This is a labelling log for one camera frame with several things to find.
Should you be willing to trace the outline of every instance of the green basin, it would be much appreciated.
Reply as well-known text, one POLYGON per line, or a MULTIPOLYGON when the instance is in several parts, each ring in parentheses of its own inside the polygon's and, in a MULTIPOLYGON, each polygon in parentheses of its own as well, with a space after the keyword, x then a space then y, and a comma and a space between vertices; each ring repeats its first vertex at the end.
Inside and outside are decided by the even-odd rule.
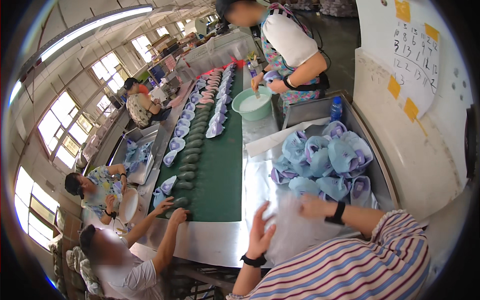
POLYGON ((257 121, 263 119, 272 111, 272 92, 264 86, 259 86, 258 91, 262 95, 268 95, 269 100, 259 108, 251 111, 240 111, 240 104, 242 101, 250 96, 255 95, 255 92, 251 88, 240 92, 235 98, 233 98, 232 109, 239 113, 247 121, 257 121))

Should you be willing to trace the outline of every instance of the white t-shirt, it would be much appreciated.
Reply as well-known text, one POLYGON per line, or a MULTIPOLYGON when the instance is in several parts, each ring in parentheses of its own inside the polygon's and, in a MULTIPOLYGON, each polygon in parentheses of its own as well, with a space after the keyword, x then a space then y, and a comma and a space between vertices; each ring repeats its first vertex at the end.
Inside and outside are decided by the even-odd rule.
MULTIPOLYGON (((120 239, 126 246, 126 239, 120 239)), ((128 300, 162 300, 160 278, 157 278, 152 260, 142 261, 133 255, 133 269, 123 280, 109 281, 110 286, 128 300)))
POLYGON ((269 15, 262 30, 268 42, 291 67, 300 66, 318 52, 317 42, 284 15, 269 15))

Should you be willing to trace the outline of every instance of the white machine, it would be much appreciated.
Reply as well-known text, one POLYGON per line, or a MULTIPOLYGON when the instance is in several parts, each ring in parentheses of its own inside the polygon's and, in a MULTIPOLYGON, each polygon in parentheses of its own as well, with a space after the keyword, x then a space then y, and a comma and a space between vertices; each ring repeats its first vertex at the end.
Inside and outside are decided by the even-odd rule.
POLYGON ((185 35, 195 32, 203 36, 207 35, 207 24, 203 19, 191 20, 185 25, 185 35))

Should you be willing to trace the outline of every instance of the black wristband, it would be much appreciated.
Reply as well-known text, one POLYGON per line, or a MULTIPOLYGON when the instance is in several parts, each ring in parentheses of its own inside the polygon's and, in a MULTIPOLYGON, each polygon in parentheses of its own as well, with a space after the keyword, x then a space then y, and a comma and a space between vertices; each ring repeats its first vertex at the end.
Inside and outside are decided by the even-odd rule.
POLYGON ((259 268, 262 265, 267 263, 267 260, 265 259, 265 256, 263 254, 262 254, 262 256, 260 256, 257 259, 250 259, 246 255, 243 255, 240 258, 240 260, 243 261, 244 263, 246 263, 247 265, 251 265, 254 268, 259 268))
POLYGON ((283 77, 283 83, 285 83, 285 85, 288 87, 289 90, 293 90, 295 89, 295 87, 291 86, 288 81, 287 81, 287 78, 289 77, 289 75, 283 77))
POLYGON ((112 212, 111 214, 107 213, 107 211, 105 211, 105 214, 109 217, 111 217, 112 219, 115 220, 115 218, 117 217, 117 212, 112 212))
POLYGON ((345 225, 345 223, 342 222, 342 215, 344 210, 345 202, 338 202, 335 214, 333 216, 326 217, 325 221, 334 224, 345 225))

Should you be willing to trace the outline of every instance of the striped shirt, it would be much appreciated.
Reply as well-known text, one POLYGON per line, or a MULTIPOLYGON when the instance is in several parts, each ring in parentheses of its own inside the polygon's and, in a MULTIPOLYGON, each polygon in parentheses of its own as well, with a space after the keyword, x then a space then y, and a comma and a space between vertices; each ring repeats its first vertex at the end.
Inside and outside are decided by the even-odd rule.
POLYGON ((332 239, 276 265, 237 299, 414 299, 430 265, 427 239, 404 211, 385 214, 370 241, 332 239))

